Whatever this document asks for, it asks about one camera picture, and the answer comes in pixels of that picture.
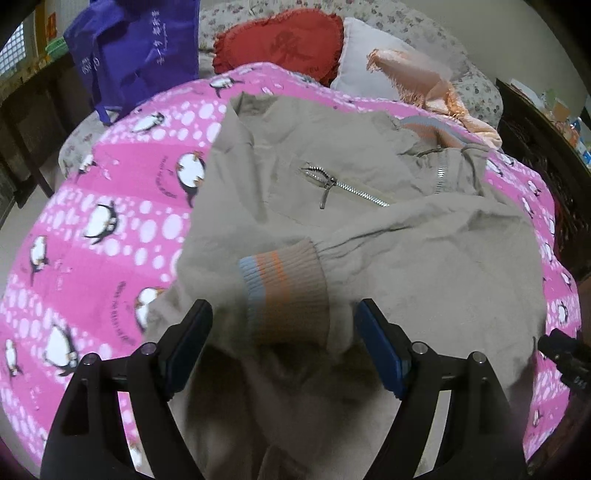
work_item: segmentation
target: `penguin print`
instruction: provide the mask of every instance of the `penguin print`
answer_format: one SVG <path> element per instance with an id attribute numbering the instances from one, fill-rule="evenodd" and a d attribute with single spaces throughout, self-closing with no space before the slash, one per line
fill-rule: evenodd
<path id="1" fill-rule="evenodd" d="M 12 340 L 6 340 L 6 348 L 4 350 L 4 357 L 6 358 L 6 365 L 8 367 L 8 378 L 12 381 L 13 377 L 18 374 L 22 375 L 22 369 L 18 366 L 17 348 Z"/>
<path id="2" fill-rule="evenodd" d="M 560 276 L 562 277 L 562 280 L 564 281 L 564 283 L 566 284 L 566 286 L 569 288 L 570 291 L 573 291 L 573 287 L 572 287 L 572 283 L 570 281 L 570 277 L 564 273 L 564 272 L 560 272 Z"/>
<path id="3" fill-rule="evenodd" d="M 189 206 L 193 207 L 193 199 L 205 178 L 205 163 L 201 152 L 185 153 L 176 164 L 177 178 L 181 188 L 187 194 Z"/>
<path id="4" fill-rule="evenodd" d="M 92 153 L 89 153 L 78 167 L 78 173 L 76 175 L 74 183 L 78 181 L 80 176 L 87 174 L 90 171 L 91 167 L 96 167 L 96 162 L 94 157 L 92 156 Z"/>
<path id="5" fill-rule="evenodd" d="M 164 123 L 164 115 L 160 112 L 154 112 L 151 115 L 145 116 L 139 119 L 131 131 L 134 134 L 140 132 L 147 132 L 151 128 L 157 127 L 158 125 L 162 125 Z"/>
<path id="6" fill-rule="evenodd" d="M 509 165 L 510 167 L 515 165 L 515 160 L 511 157 L 507 157 L 507 155 L 501 155 L 501 160 L 505 163 L 505 165 Z"/>
<path id="7" fill-rule="evenodd" d="M 542 193 L 542 191 L 531 180 L 528 180 L 527 181 L 527 186 L 530 189 L 530 192 L 533 193 L 537 197 L 539 197 L 540 196 L 540 193 Z"/>
<path id="8" fill-rule="evenodd" d="M 47 237 L 45 235 L 38 236 L 33 242 L 29 253 L 29 261 L 31 263 L 31 285 L 36 273 L 39 273 L 46 265 L 49 265 L 47 259 Z"/>
<path id="9" fill-rule="evenodd" d="M 499 167 L 496 166 L 496 164 L 493 161 L 487 160 L 486 166 L 489 169 L 491 169 L 493 172 L 495 172 L 499 177 L 503 176 L 503 172 L 501 171 L 501 169 Z"/>
<path id="10" fill-rule="evenodd" d="M 164 292 L 164 288 L 147 287 L 140 291 L 135 298 L 135 321 L 138 322 L 138 327 L 142 333 L 145 332 L 148 326 L 148 304 L 154 301 L 162 292 Z"/>
<path id="11" fill-rule="evenodd" d="M 70 328 L 51 326 L 47 346 L 43 352 L 43 360 L 61 370 L 60 377 L 71 375 L 78 366 L 78 351 L 74 347 Z"/>
<path id="12" fill-rule="evenodd" d="M 102 242 L 117 229 L 119 219 L 113 201 L 109 205 L 98 204 L 90 214 L 84 237 L 94 241 L 92 245 Z"/>
<path id="13" fill-rule="evenodd" d="M 542 249 L 544 250 L 544 255 L 548 259 L 548 262 L 552 262 L 552 260 L 554 258 L 554 254 L 552 253 L 552 249 L 550 248 L 550 244 L 548 242 L 545 242 L 544 245 L 542 246 Z"/>
<path id="14" fill-rule="evenodd" d="M 221 90 L 225 90 L 227 88 L 232 88 L 237 83 L 244 83 L 244 82 L 241 80 L 233 80 L 230 77 L 219 77 L 219 78 L 213 79 L 209 83 L 209 86 L 216 91 L 217 98 L 221 98 L 221 96 L 220 96 Z"/>
<path id="15" fill-rule="evenodd" d="M 569 311 L 562 302 L 558 304 L 558 322 L 562 326 L 566 325 L 569 322 Z"/>
<path id="16" fill-rule="evenodd" d="M 129 454 L 131 455 L 131 461 L 134 464 L 134 468 L 137 470 L 142 466 L 142 452 L 139 451 L 139 446 L 131 442 L 129 444 Z"/>
<path id="17" fill-rule="evenodd" d="M 534 418 L 531 420 L 531 424 L 534 428 L 536 428 L 540 424 L 540 419 L 544 416 L 540 413 L 539 409 L 534 410 Z"/>
<path id="18" fill-rule="evenodd" d="M 527 214 L 530 216 L 530 218 L 533 218 L 534 211 L 531 209 L 530 204 L 527 202 L 527 200 L 525 198 L 521 197 L 521 203 L 523 203 L 523 208 L 525 209 Z"/>

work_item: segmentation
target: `screw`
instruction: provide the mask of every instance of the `screw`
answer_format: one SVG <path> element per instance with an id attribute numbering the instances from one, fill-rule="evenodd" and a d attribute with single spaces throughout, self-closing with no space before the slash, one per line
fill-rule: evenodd
<path id="1" fill-rule="evenodd" d="M 89 353 L 88 355 L 84 356 L 84 358 L 82 359 L 82 363 L 85 365 L 92 365 L 96 362 L 98 357 L 99 356 L 96 353 Z"/>
<path id="2" fill-rule="evenodd" d="M 483 364 L 486 362 L 486 355 L 482 352 L 474 352 L 472 354 L 472 359 L 478 364 Z"/>
<path id="3" fill-rule="evenodd" d="M 154 342 L 148 342 L 143 344 L 140 349 L 143 355 L 152 355 L 156 351 L 156 344 Z"/>
<path id="4" fill-rule="evenodd" d="M 429 347 L 422 342 L 413 343 L 413 352 L 418 353 L 419 355 L 427 353 L 428 350 Z"/>

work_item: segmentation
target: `striped cuff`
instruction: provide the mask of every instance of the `striped cuff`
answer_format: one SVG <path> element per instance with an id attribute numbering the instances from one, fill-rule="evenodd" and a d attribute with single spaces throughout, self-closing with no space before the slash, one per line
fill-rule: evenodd
<path id="1" fill-rule="evenodd" d="M 326 347 L 329 301 L 311 240 L 239 261 L 255 344 L 313 342 Z"/>

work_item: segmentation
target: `zipper pull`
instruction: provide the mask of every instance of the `zipper pull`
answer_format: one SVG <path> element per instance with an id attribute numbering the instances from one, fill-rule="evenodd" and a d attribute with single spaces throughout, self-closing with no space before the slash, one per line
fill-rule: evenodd
<path id="1" fill-rule="evenodd" d="M 336 185 L 336 178 L 329 177 L 326 182 L 324 182 L 324 192 L 322 193 L 322 198 L 320 199 L 320 210 L 324 210 L 326 206 L 326 199 L 329 196 L 330 189 Z"/>

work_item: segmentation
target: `zipper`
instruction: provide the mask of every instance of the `zipper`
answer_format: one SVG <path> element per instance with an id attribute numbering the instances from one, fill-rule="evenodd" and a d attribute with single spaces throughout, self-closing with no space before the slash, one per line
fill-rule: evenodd
<path id="1" fill-rule="evenodd" d="M 320 210 L 324 210 L 324 207 L 326 206 L 326 199 L 328 198 L 330 189 L 332 187 L 338 187 L 347 192 L 354 193 L 355 195 L 358 195 L 361 198 L 369 200 L 370 202 L 374 202 L 376 205 L 380 205 L 380 207 L 390 206 L 389 203 L 386 203 L 385 201 L 380 200 L 379 198 L 367 192 L 363 192 L 359 189 L 356 189 L 355 187 L 338 180 L 336 177 L 329 175 L 326 172 L 326 170 L 322 167 L 317 167 L 308 163 L 305 167 L 302 167 L 301 169 L 307 176 L 309 176 L 311 179 L 316 180 L 324 187 L 324 192 L 322 193 L 322 198 L 320 199 Z"/>

